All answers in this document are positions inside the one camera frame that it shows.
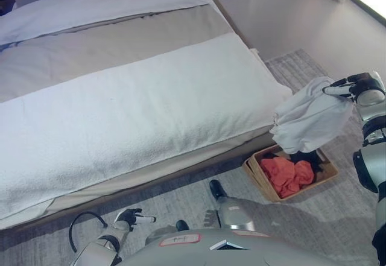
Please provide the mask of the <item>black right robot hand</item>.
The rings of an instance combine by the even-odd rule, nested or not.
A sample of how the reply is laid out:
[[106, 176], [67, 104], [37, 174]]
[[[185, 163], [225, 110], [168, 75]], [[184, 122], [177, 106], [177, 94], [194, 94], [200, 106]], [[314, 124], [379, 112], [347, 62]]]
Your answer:
[[385, 99], [385, 92], [376, 74], [368, 72], [351, 75], [322, 88], [327, 95], [345, 97], [360, 106], [372, 106]]

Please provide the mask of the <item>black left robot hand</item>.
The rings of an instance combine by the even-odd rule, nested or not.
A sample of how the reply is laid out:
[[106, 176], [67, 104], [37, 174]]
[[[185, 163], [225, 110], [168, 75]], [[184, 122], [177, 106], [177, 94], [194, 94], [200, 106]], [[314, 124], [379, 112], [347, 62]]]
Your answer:
[[144, 216], [141, 208], [126, 208], [116, 216], [113, 227], [122, 231], [132, 232], [135, 225], [155, 222], [156, 217]]

